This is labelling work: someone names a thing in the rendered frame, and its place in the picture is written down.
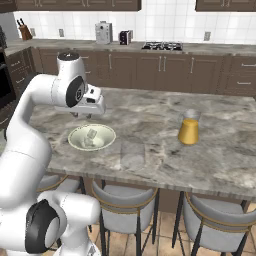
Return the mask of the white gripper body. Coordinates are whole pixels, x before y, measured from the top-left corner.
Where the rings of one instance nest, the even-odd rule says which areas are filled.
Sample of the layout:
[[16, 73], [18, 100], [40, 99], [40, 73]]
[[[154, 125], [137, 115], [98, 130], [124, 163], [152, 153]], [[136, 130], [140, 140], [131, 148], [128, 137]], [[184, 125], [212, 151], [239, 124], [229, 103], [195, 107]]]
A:
[[106, 111], [106, 104], [103, 96], [100, 96], [97, 100], [84, 97], [76, 106], [72, 108], [56, 107], [56, 110], [87, 115], [103, 115]]

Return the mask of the clear glass cup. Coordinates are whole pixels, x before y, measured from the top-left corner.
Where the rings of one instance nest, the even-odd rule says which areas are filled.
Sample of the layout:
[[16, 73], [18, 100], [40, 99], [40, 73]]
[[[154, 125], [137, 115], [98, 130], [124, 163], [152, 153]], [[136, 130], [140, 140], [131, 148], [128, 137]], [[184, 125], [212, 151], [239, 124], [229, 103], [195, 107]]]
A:
[[123, 169], [139, 170], [145, 164], [145, 148], [141, 143], [123, 141], [120, 163]]

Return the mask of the brown drawer cupboard run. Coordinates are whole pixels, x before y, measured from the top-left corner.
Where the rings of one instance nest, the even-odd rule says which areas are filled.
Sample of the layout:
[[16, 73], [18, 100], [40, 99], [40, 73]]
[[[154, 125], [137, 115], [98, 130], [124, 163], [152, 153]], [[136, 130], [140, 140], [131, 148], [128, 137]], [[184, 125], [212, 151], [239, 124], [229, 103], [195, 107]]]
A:
[[7, 62], [16, 97], [19, 97], [24, 88], [25, 78], [35, 71], [31, 48], [9, 55]]

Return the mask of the brown base cupboard run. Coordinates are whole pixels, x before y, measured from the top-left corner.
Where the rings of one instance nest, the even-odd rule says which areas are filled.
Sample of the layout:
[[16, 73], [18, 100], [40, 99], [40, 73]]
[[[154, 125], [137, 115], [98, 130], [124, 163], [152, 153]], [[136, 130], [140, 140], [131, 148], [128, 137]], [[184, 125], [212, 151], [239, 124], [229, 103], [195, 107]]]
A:
[[99, 87], [256, 96], [256, 57], [79, 49], [87, 81]]

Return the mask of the black built-in oven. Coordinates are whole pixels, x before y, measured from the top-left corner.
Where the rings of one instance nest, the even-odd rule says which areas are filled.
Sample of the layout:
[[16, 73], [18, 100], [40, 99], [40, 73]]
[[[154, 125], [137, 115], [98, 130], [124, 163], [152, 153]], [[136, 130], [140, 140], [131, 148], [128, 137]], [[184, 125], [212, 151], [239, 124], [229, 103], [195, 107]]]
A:
[[0, 109], [16, 99], [5, 55], [6, 48], [6, 36], [0, 25]]

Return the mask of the pale green ice bowl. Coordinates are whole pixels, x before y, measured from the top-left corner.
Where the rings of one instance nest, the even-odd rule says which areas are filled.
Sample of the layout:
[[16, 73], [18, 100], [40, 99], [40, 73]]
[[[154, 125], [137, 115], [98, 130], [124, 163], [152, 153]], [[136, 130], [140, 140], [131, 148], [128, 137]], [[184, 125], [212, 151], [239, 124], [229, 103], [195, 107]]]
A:
[[[94, 146], [93, 147], [87, 147], [84, 148], [81, 145], [81, 141], [84, 138], [87, 137], [87, 133], [89, 132], [90, 129], [93, 129], [97, 132], [96, 136], [93, 140]], [[80, 126], [76, 129], [74, 129], [68, 136], [68, 142], [69, 144], [82, 151], [97, 151], [100, 149], [104, 149], [108, 146], [110, 146], [116, 139], [116, 133], [115, 131], [102, 124], [87, 124]]]

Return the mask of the glass pitcher of orange juice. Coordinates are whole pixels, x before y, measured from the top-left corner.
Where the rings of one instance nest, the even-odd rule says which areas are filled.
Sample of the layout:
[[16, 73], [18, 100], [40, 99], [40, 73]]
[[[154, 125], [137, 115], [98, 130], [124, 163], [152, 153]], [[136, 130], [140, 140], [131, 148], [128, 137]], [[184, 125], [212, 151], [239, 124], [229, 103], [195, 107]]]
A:
[[201, 112], [187, 109], [179, 116], [180, 129], [178, 139], [185, 145], [194, 145], [199, 140], [199, 119]]

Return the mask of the brown wall cupboard run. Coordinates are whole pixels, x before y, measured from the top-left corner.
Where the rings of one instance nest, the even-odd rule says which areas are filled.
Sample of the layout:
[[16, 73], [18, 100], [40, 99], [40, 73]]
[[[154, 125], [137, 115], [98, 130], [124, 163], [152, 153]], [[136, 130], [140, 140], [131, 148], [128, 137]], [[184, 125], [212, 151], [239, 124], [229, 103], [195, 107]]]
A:
[[0, 13], [13, 11], [140, 11], [142, 0], [0, 0]]
[[256, 0], [196, 0], [197, 12], [256, 12]]

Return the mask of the black gas hob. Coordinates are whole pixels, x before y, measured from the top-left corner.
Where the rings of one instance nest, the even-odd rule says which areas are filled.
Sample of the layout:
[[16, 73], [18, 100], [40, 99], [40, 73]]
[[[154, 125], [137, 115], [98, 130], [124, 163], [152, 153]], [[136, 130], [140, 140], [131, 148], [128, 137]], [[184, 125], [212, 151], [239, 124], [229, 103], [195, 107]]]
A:
[[143, 50], [163, 50], [163, 51], [182, 51], [183, 44], [181, 42], [146, 42], [143, 47]]

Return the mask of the grey stool with gold trim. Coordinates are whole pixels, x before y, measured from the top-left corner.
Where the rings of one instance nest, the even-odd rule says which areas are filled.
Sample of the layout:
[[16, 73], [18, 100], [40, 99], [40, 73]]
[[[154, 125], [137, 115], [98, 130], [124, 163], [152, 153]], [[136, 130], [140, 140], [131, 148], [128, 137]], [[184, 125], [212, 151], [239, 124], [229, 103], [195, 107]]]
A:
[[[59, 190], [62, 192], [76, 193], [78, 190], [81, 191], [83, 195], [86, 194], [84, 180], [80, 177], [78, 180], [61, 178], [59, 175], [44, 175], [39, 183], [37, 194], [44, 191]], [[57, 212], [60, 218], [60, 228], [57, 237], [60, 238], [66, 229], [65, 215], [62, 213], [59, 207], [53, 205], [53, 208]]]
[[149, 236], [156, 240], [160, 189], [137, 189], [92, 182], [92, 193], [100, 202], [100, 238], [102, 256], [109, 256], [111, 232], [133, 234], [136, 237], [136, 256], [142, 256]]
[[196, 256], [200, 247], [226, 256], [241, 256], [247, 237], [256, 225], [256, 208], [244, 212], [245, 201], [235, 204], [220, 200], [198, 198], [187, 192], [180, 192], [172, 246], [181, 239], [180, 218], [184, 218], [188, 237], [194, 242], [191, 256]]

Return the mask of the brown knife block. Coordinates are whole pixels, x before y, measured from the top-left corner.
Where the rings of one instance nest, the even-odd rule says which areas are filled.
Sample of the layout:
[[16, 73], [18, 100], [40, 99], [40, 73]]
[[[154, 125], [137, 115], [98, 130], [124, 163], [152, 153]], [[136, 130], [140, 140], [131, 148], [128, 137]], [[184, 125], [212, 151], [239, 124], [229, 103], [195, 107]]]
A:
[[17, 23], [19, 25], [19, 30], [21, 32], [22, 39], [23, 40], [31, 40], [32, 39], [32, 35], [31, 35], [28, 27], [24, 24], [24, 21], [22, 19], [19, 19], [17, 21]]

